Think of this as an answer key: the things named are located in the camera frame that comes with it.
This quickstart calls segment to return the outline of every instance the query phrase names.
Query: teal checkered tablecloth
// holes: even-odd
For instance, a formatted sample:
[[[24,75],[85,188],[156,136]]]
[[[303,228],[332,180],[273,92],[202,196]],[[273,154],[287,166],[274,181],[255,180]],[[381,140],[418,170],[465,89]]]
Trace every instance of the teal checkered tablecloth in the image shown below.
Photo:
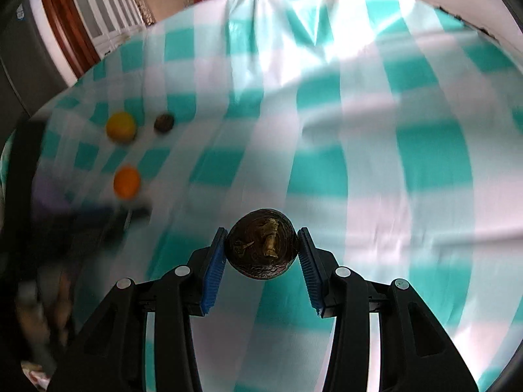
[[[104,132],[122,109],[140,125],[125,147]],[[39,170],[73,206],[117,205],[114,172],[132,164],[153,208],[87,264],[80,321],[119,278],[156,279],[268,207],[366,279],[408,279],[482,390],[523,337],[523,77],[433,7],[209,0],[134,36],[46,110]],[[165,111],[177,124],[158,136]],[[205,391],[321,391],[333,319],[316,316],[298,261],[267,282],[227,265],[192,326]]]

